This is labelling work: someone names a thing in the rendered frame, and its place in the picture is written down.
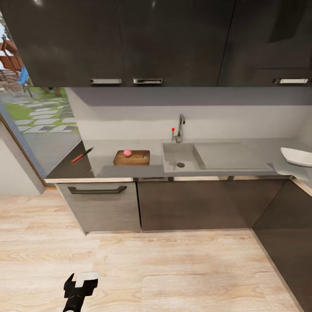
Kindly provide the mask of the bowl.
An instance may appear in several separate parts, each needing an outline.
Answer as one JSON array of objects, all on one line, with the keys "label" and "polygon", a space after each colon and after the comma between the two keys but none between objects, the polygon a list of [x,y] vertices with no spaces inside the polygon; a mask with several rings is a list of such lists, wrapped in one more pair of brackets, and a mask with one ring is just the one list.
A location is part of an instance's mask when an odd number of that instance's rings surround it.
[{"label": "bowl", "polygon": [[280,148],[282,157],[292,165],[312,168],[312,153],[297,149]]}]

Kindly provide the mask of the cutting board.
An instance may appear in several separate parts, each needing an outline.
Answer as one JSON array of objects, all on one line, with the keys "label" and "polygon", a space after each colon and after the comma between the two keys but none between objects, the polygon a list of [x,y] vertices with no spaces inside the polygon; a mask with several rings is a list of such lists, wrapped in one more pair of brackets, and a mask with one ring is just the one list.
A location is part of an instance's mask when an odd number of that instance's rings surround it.
[{"label": "cutting board", "polygon": [[[124,150],[119,150],[113,160],[114,165],[132,165],[132,164],[149,164],[150,150],[148,149],[133,149],[130,157],[124,156]],[[146,159],[143,156],[146,155]]]}]

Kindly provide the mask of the vidalia onion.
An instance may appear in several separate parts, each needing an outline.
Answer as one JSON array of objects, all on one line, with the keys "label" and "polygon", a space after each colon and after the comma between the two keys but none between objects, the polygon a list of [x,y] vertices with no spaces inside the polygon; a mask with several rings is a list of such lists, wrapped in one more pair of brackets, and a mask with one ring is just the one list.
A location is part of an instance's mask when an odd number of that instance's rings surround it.
[{"label": "vidalia onion", "polygon": [[126,149],[126,150],[124,150],[124,156],[125,157],[130,157],[131,156],[131,154],[132,154],[132,152],[130,151],[130,149]]}]

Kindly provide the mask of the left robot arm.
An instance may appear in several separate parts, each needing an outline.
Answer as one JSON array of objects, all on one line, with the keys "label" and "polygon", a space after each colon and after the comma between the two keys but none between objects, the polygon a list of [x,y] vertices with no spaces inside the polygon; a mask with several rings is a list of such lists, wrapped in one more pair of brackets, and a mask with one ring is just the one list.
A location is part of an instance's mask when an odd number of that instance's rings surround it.
[{"label": "left robot arm", "polygon": [[72,281],[73,276],[74,273],[64,285],[64,298],[68,301],[62,312],[81,312],[85,296],[91,296],[94,288],[98,286],[100,272],[81,272],[76,281]]}]

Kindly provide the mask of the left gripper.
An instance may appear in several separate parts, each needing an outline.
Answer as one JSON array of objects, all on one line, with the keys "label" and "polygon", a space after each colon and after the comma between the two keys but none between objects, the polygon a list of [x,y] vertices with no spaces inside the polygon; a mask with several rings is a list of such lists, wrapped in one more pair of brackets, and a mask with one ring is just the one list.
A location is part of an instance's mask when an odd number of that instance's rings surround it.
[{"label": "left gripper", "polygon": [[68,278],[65,282],[64,290],[65,290],[65,299],[70,299],[74,296],[79,296],[84,302],[85,296],[91,296],[94,288],[98,286],[98,279],[95,280],[85,280],[83,287],[76,287],[76,281],[72,281],[74,273]]}]

